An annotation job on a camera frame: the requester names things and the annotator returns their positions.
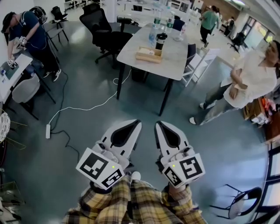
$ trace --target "cap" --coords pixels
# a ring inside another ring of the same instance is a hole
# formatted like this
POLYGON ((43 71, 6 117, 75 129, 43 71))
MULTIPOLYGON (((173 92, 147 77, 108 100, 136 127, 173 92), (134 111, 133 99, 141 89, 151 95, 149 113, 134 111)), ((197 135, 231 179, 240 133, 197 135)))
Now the cap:
POLYGON ((12 19, 14 14, 15 14, 14 12, 10 12, 3 19, 3 28, 1 30, 2 33, 6 32, 6 30, 8 29, 8 27, 10 25, 10 22, 11 22, 11 19, 12 19))

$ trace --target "window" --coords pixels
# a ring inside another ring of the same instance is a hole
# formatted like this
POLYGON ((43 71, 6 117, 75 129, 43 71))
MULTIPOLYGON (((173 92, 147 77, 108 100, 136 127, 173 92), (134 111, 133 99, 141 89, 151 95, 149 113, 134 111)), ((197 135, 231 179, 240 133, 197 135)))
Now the window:
POLYGON ((274 40, 274 38, 275 38, 275 35, 272 32, 268 31, 265 36, 265 41, 270 43, 274 40))
POLYGON ((263 26, 261 23, 259 23, 252 17, 249 17, 242 29, 242 32, 247 37, 248 34, 252 31, 252 29, 254 31, 254 34, 252 34, 253 36, 262 36, 267 43, 273 41, 275 38, 275 35, 268 28, 263 26))
POLYGON ((249 17, 245 26, 242 29, 242 33, 244 33, 245 36, 247 36, 249 34, 254 23, 255 23, 255 20, 252 17, 249 17))

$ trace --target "blue t-shirt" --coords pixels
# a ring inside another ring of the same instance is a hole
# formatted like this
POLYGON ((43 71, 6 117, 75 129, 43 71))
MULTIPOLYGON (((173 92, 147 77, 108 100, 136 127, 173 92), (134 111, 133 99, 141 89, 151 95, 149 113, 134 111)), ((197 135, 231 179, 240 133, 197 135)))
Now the blue t-shirt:
MULTIPOLYGON (((21 14, 19 23, 16 26, 10 28, 9 40, 11 41, 16 37, 20 38, 21 36, 27 36, 29 31, 37 23, 39 23, 39 21, 33 12, 23 12, 21 14)), ((29 50, 29 52, 44 49, 46 47, 46 35, 44 28, 41 25, 39 25, 34 35, 28 40, 25 47, 29 50)))

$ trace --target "white cable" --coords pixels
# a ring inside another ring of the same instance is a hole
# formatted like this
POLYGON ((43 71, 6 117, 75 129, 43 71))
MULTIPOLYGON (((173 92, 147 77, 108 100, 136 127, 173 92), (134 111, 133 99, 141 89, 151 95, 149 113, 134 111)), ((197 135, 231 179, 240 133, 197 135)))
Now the white cable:
MULTIPOLYGON (((128 77, 130 76, 130 73, 131 73, 131 70, 129 71, 128 76, 127 76, 126 79, 122 82, 122 84, 128 79, 128 77)), ((118 78, 113 79, 113 84, 118 85, 117 83, 114 82, 116 79, 118 80, 118 78)), ((55 118, 55 116, 56 116, 60 111, 63 111, 63 110, 66 110, 66 109, 89 111, 89 110, 92 110, 92 109, 94 109, 94 108, 96 108, 96 107, 103 106, 103 105, 104 105, 105 103, 107 103, 111 98, 113 98, 116 94, 117 94, 117 92, 116 92, 113 96, 109 97, 104 103, 102 103, 102 104, 100 104, 100 105, 97 105, 97 106, 94 106, 93 108, 90 108, 90 109, 73 108, 73 107, 66 107, 66 108, 64 108, 64 109, 61 109, 61 110, 59 110, 59 111, 52 117, 52 119, 49 121, 49 125, 50 125, 50 123, 52 122, 52 120, 55 118)))

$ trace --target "black cable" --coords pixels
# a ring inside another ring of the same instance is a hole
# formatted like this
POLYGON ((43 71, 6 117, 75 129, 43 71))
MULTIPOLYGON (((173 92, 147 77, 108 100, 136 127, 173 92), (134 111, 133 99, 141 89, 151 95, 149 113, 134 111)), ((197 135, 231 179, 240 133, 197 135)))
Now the black cable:
MULTIPOLYGON (((49 38, 48 38, 47 35, 46 35, 46 38, 48 39, 48 44, 49 44, 49 46, 51 47, 53 54, 55 55, 56 62, 61 66, 61 64, 60 64, 60 62, 59 62, 59 60, 58 60, 58 58, 57 58, 57 55, 55 54, 55 51, 53 50, 53 46, 52 46, 52 44, 51 44, 51 42, 50 42, 50 40, 49 40, 49 38)), ((61 101, 61 104, 60 104, 59 113, 58 113, 58 115, 57 115, 57 119, 56 119, 56 122, 55 122, 53 128, 50 130, 50 133, 51 133, 51 134, 59 134, 59 133, 64 132, 64 133, 68 136, 68 138, 69 138, 68 141, 67 141, 67 143, 66 143, 66 145, 65 145, 65 148, 66 148, 66 147, 70 147, 70 148, 72 148, 73 150, 75 150, 75 151, 78 153, 78 160, 77 160, 77 162, 79 162, 79 160, 80 160, 80 153, 79 153, 79 151, 78 151, 77 149, 75 149, 73 146, 71 146, 71 145, 68 144, 68 143, 70 142, 70 140, 71 140, 69 134, 68 134, 65 130, 61 130, 61 131, 59 131, 59 132, 52 132, 52 131, 56 128, 56 125, 57 125, 58 120, 59 120, 59 118, 60 118, 60 113, 61 113, 61 109, 62 109, 63 102, 64 102, 64 88, 65 88, 65 86, 66 86, 66 84, 67 84, 67 81, 68 81, 68 79, 69 79, 68 74, 67 74, 66 72, 64 72, 62 69, 61 69, 61 71, 66 75, 66 82, 64 83, 64 86, 63 86, 63 88, 62 88, 62 101, 61 101)))
POLYGON ((68 145, 68 143, 69 143, 70 140, 71 140, 69 134, 68 134, 66 131, 64 131, 64 130, 59 131, 59 132, 51 132, 51 134, 59 134, 59 133, 62 133, 62 132, 64 132, 64 133, 68 136, 68 138, 69 138, 68 141, 67 141, 67 143, 66 143, 66 145, 65 145, 65 148, 66 148, 66 147, 70 147, 70 148, 72 148, 73 150, 75 150, 75 151, 78 153, 78 160, 77 160, 77 162, 79 162, 79 160, 80 160, 80 153, 79 153, 79 151, 78 151, 77 149, 75 149, 74 147, 68 145))

